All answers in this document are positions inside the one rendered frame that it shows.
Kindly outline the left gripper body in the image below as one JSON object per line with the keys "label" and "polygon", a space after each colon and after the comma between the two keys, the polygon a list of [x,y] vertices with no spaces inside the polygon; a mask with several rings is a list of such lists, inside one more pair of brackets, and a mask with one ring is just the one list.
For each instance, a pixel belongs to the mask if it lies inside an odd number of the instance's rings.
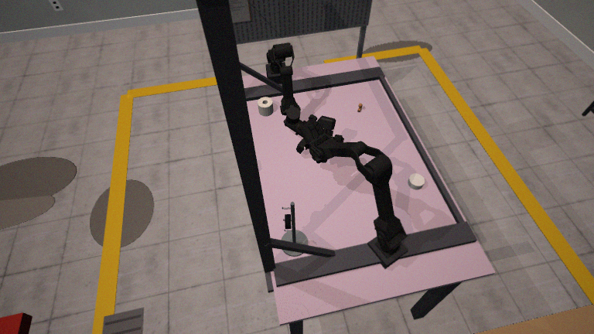
{"label": "left gripper body", "polygon": [[[318,124],[316,125],[316,129],[317,129],[317,131],[318,131],[318,130],[319,130],[319,128],[320,128],[320,127],[318,126],[318,125],[319,125],[319,120],[318,120],[317,122],[318,122]],[[301,133],[301,131],[299,130],[299,128],[300,128],[299,126],[300,126],[300,125],[301,125],[301,126],[303,126],[303,125],[304,125],[304,123],[302,123],[302,121],[300,121],[300,122],[297,124],[297,126],[295,127],[295,130],[294,130],[294,132],[295,132],[295,134],[296,134],[296,135],[300,135],[300,136],[302,136],[302,133]],[[302,136],[302,137],[303,137],[303,136]],[[304,147],[306,147],[307,145],[308,145],[308,143],[306,143],[305,139],[303,138],[303,139],[302,139],[302,140],[301,140],[301,141],[298,143],[298,145],[297,145],[297,148],[296,148],[296,151],[297,151],[299,154],[301,154],[301,153],[303,152],[303,150],[304,150]],[[303,149],[302,149],[302,148],[303,148]]]}

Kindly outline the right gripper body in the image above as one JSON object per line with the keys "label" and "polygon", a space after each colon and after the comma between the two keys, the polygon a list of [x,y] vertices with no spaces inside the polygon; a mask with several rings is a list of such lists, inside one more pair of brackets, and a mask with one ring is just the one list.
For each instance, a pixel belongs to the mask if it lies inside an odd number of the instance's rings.
{"label": "right gripper body", "polygon": [[323,135],[324,133],[326,133],[327,135],[329,135],[330,130],[333,130],[334,129],[335,123],[336,123],[336,119],[335,118],[329,118],[329,117],[326,117],[326,116],[321,116],[319,118],[319,125],[318,125],[319,127],[321,127],[321,129],[319,129],[319,135]]}

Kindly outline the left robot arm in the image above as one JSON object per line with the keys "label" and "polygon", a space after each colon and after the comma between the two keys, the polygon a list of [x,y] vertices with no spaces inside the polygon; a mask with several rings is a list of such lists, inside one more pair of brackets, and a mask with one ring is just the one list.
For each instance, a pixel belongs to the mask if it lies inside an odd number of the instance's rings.
{"label": "left robot arm", "polygon": [[[269,51],[271,50],[271,51]],[[292,45],[290,43],[282,43],[273,45],[271,49],[268,50],[267,60],[271,64],[270,71],[271,74],[282,73],[281,77],[282,80],[282,89],[283,89],[283,98],[281,100],[281,113],[282,115],[286,115],[286,119],[284,121],[285,126],[295,130],[297,124],[301,121],[300,120],[300,106],[295,102],[295,98],[293,97],[293,88],[292,88],[292,63],[295,58]],[[273,55],[274,54],[274,55]],[[282,66],[282,62],[285,61],[285,58],[292,57],[292,62],[290,66]],[[276,59],[282,58],[282,59]],[[271,60],[271,61],[270,61]],[[284,97],[285,94],[285,97]],[[294,99],[294,100],[293,100]],[[298,110],[299,109],[299,110]],[[288,113],[287,113],[288,110]],[[309,116],[308,121],[303,121],[302,123],[306,124],[312,121],[316,126],[318,122],[316,121],[317,117],[313,114]]]}

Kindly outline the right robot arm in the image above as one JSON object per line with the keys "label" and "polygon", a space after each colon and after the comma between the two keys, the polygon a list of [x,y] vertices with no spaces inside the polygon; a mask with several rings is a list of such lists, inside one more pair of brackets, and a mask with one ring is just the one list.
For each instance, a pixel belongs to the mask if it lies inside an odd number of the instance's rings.
{"label": "right robot arm", "polygon": [[[376,246],[386,258],[389,258],[401,249],[400,242],[407,237],[401,221],[394,215],[389,186],[392,175],[391,160],[381,150],[367,146],[362,141],[343,142],[342,135],[319,135],[316,126],[313,125],[310,121],[299,130],[306,143],[309,143],[309,152],[316,162],[319,164],[332,157],[351,157],[356,162],[357,170],[372,184],[379,216],[374,220],[374,229],[377,232]],[[375,158],[363,165],[359,159],[363,153]]]}

